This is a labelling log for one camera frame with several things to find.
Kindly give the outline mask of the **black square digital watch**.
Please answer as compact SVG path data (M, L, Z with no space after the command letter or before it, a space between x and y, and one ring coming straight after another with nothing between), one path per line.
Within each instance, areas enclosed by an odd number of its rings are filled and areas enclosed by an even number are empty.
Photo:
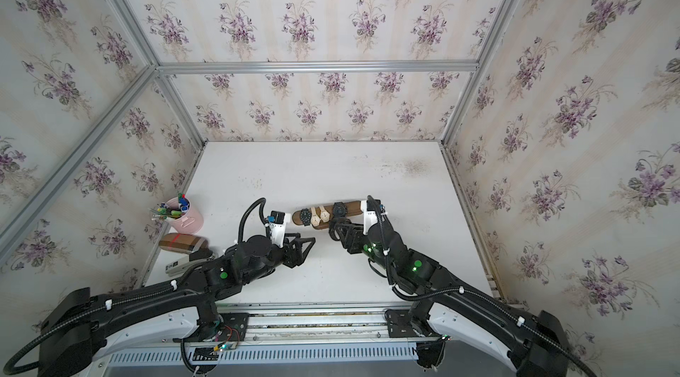
M336 202L332 207L334 218L343 218L348 214L347 205L344 202Z

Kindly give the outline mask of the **beige band smartwatch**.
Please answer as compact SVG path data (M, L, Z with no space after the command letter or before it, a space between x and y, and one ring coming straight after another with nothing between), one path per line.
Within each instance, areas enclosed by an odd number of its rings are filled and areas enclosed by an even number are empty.
M322 222L329 222L330 221L330 213L325 209L324 206L320 206L320 219Z

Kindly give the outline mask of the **brown wooden watch stand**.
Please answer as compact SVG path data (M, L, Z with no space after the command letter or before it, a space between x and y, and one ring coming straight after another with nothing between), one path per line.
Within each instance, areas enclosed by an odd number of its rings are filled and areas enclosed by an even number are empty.
M362 214L361 200L328 205L317 205L303 208L292 214L291 221L300 227L311 227L317 230L328 229L335 218L351 218Z

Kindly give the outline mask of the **dark grey strap watch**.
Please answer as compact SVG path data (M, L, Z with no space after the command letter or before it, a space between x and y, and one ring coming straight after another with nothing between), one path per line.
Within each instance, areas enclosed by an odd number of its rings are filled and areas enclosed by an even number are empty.
M310 226L312 223L312 212L310 209L303 209L300 211L299 220L302 226Z

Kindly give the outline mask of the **black round bracelet watch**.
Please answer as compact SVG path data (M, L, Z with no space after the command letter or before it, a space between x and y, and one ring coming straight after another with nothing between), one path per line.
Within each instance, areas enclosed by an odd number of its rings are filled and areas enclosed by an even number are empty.
M329 236L334 242L341 242L343 240L345 219L333 219L329 223Z

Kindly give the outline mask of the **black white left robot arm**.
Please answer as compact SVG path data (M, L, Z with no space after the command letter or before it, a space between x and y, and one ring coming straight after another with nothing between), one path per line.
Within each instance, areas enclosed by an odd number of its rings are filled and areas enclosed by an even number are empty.
M194 265L180 277L148 287L93 295L88 288L66 295L41 327L37 373L72 376L89 366L95 355L114 345L115 334L186 309L198 316L189 323L187 339L203 341L216 335L217 304L239 294L244 285L272 274L276 267L302 265L313 237L285 235L276 245L254 235L210 261Z

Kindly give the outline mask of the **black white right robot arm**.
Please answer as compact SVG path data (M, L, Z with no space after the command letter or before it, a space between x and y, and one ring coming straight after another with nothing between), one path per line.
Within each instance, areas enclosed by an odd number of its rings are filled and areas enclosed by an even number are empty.
M368 225L334 219L329 232L348 253L364 254L392 292L411 304L408 320L418 335L465 343L518 376L568 373L566 334L550 313L528 313L465 283L408 248L387 219Z

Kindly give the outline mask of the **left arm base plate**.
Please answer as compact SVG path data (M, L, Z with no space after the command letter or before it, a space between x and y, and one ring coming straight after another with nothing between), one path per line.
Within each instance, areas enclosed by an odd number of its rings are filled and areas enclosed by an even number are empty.
M184 338L184 341L240 343L245 338L249 319L248 313L221 313L217 319L199 321L198 329Z

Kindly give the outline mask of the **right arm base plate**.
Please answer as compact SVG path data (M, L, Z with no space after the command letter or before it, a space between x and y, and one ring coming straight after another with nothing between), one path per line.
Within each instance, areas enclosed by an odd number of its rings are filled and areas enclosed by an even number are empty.
M431 328L427 316L414 308L386 309L384 320L389 338L427 337L431 335Z

